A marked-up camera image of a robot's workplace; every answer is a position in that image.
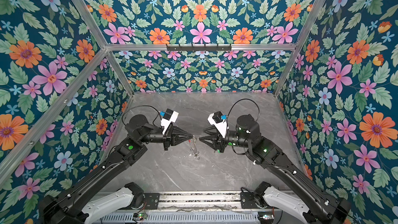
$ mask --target gray floor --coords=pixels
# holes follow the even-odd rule
[[[209,114],[216,111],[227,114],[231,106],[242,98],[253,99],[260,106],[258,122],[262,136],[275,142],[301,168],[295,145],[286,131],[278,104],[270,93],[138,93],[134,96],[133,106],[152,105],[159,111],[170,108],[179,112],[175,125],[200,137],[205,136],[203,128],[209,127]],[[137,111],[126,114],[126,122],[138,113],[145,114],[148,120],[155,117],[155,111],[151,108],[134,110]],[[231,129],[235,129],[238,116],[249,113],[256,117],[256,106],[249,101],[239,102],[229,117]],[[122,128],[117,143],[126,136],[127,131]],[[170,147],[168,151],[163,150],[163,144],[148,144],[147,147],[148,151],[138,162],[115,177],[102,191],[116,191],[130,182],[137,183],[144,191],[255,189],[262,181],[279,189],[289,189],[272,173],[253,165],[245,156],[237,156],[229,147],[224,153],[218,153],[198,140],[200,160],[190,156],[188,142]]]

